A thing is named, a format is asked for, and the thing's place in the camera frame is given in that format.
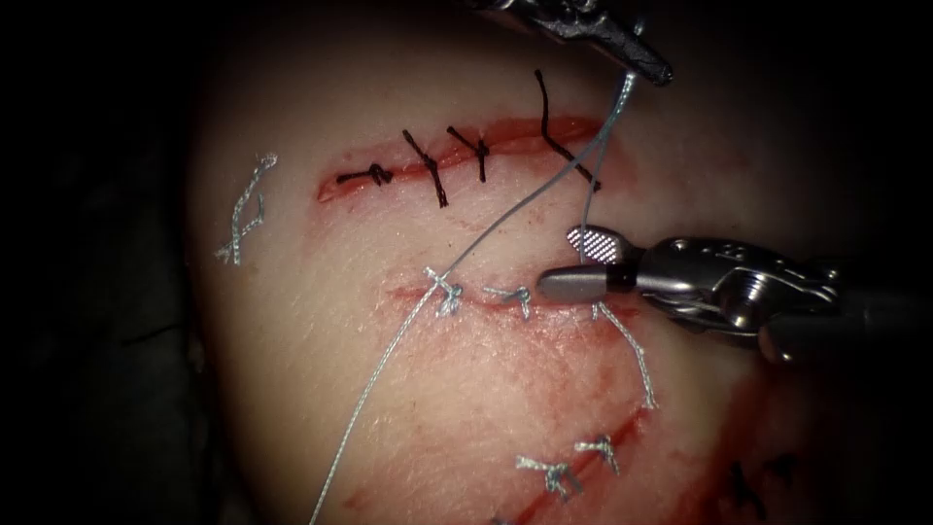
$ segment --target red laceration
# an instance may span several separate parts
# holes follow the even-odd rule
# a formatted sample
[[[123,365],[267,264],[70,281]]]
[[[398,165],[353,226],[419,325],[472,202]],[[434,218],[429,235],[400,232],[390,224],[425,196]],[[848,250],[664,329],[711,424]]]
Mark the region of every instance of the red laceration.
[[[583,117],[556,117],[548,121],[548,133],[558,143],[565,144],[593,138],[601,125],[602,122]],[[470,126],[454,126],[454,128],[474,147],[482,138],[490,151],[488,157],[529,156],[546,153],[557,155],[541,137],[539,119],[501,119],[490,123],[482,131]],[[442,136],[425,141],[423,144],[419,142],[419,145],[437,162],[439,170],[465,161],[476,160],[476,154],[470,148],[448,133],[442,133]],[[402,153],[401,156],[404,158],[401,162],[394,160],[399,157],[399,153]],[[399,133],[396,141],[345,153],[342,159],[335,163],[337,165],[327,170],[328,175],[324,177],[318,188],[318,202],[328,202],[374,184],[369,177],[337,182],[338,176],[366,171],[373,163],[392,172],[391,184],[431,175],[421,160],[414,155],[411,146],[401,139],[401,133]]]
[[[644,406],[640,406],[635,410],[628,419],[622,422],[615,432],[610,436],[611,442],[613,444],[613,450],[619,450],[622,447],[632,447],[636,446],[640,442],[641,432],[640,428],[644,423],[644,420],[648,418],[651,414],[651,411]],[[624,459],[619,461],[622,458],[616,458],[616,461],[619,462],[619,470],[622,475],[626,473],[626,465]],[[598,481],[599,473],[592,469],[593,466],[602,466],[607,468],[604,463],[603,456],[599,452],[587,452],[582,454],[578,459],[574,460],[570,464],[570,472],[574,477],[580,482],[580,485],[584,491],[592,490],[592,487],[588,488],[591,482]],[[528,525],[534,523],[533,520],[535,515],[542,509],[554,505],[560,504],[560,496],[554,493],[542,492],[537,498],[535,498],[524,510],[522,510],[516,517],[506,520],[507,523],[511,525]]]

